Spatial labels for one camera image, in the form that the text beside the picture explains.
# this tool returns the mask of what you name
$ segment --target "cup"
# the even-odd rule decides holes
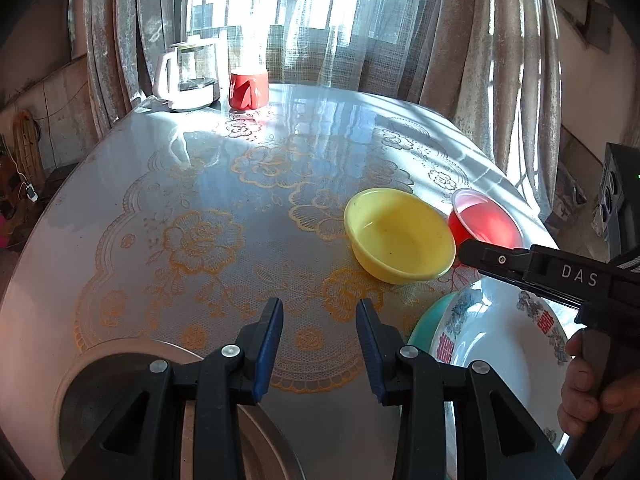
[[[515,220],[487,195],[474,189],[457,189],[451,203],[449,229],[456,250],[469,238],[508,249],[522,247],[522,232]]]
[[[269,76],[264,67],[235,68],[229,81],[229,106],[256,110],[269,102]]]

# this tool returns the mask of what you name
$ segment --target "yellow bowl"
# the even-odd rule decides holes
[[[442,216],[404,191],[361,191],[344,209],[344,225],[357,261],[383,282],[432,280],[447,272],[456,257],[456,243]]]

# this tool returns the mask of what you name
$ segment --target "speaker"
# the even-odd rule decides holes
[[[640,272],[640,149],[607,143],[600,197],[610,262]]]

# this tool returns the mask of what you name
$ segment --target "kettle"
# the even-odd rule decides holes
[[[220,99],[214,41],[189,36],[158,57],[154,95],[168,101],[171,110],[195,110]]]

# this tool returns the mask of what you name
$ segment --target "human hand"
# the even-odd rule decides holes
[[[566,343],[569,355],[580,355],[582,330]],[[587,392],[593,386],[594,373],[582,358],[573,359],[566,370],[562,385],[562,404],[558,408],[560,428],[569,436],[584,434],[587,423],[606,413],[630,412],[620,435],[609,448],[605,464],[614,463],[633,439],[640,426],[640,370],[611,383],[600,396],[600,401]]]

